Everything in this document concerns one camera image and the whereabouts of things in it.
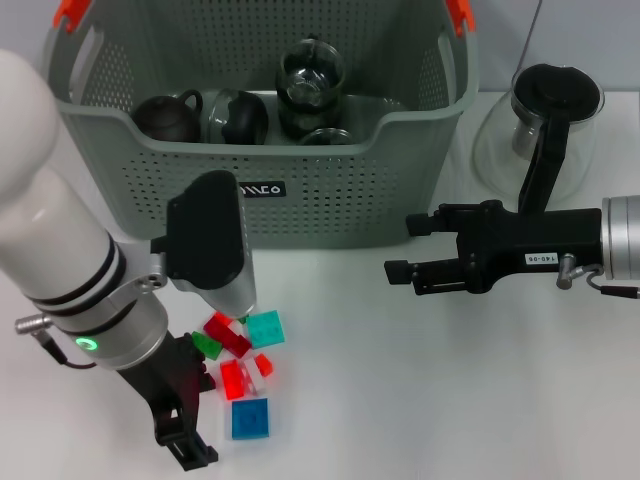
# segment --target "blue block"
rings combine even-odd
[[[253,348],[268,347],[284,342],[280,316],[275,310],[247,318],[247,329]]]
[[[266,398],[231,403],[231,438],[251,440],[269,436],[269,408]]]

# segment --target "white wall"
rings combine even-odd
[[[504,90],[518,63],[538,0],[471,1],[480,42],[481,87]],[[530,63],[571,64],[588,72],[605,88],[640,88],[640,0],[544,2],[531,44]],[[60,0],[0,0],[0,48],[39,62],[59,3]]]

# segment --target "gray plastic basket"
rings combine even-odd
[[[93,0],[67,25],[50,33],[45,78],[116,220],[140,239],[163,234],[169,199],[224,169],[257,186],[284,182],[286,196],[247,189],[254,246],[399,243],[477,92],[475,34],[463,22],[456,36],[446,0]],[[357,145],[165,143],[128,115],[190,88],[206,93],[203,118],[216,90],[272,91],[282,51],[309,34],[345,58]],[[279,138],[273,94],[262,95]]]

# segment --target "teapot lid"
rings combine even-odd
[[[597,114],[604,98],[598,84],[586,73],[573,67],[546,64],[521,71],[514,78],[513,92],[529,114],[546,119],[553,112],[564,112],[571,123],[588,120]]]
[[[133,114],[136,125],[167,128],[182,122],[189,107],[174,97],[153,97],[146,100]]]

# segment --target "black jug handle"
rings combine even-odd
[[[540,128],[536,150],[518,197],[518,213],[543,213],[558,179],[571,124],[565,112],[552,113]]]
[[[187,100],[189,100],[191,97],[195,97],[196,99],[196,108],[194,109],[194,112],[196,112],[196,115],[200,115],[200,113],[202,113],[202,107],[204,106],[204,103],[202,101],[202,95],[200,94],[199,91],[187,90],[186,92],[184,92],[182,95],[178,97],[178,100],[184,103]]]

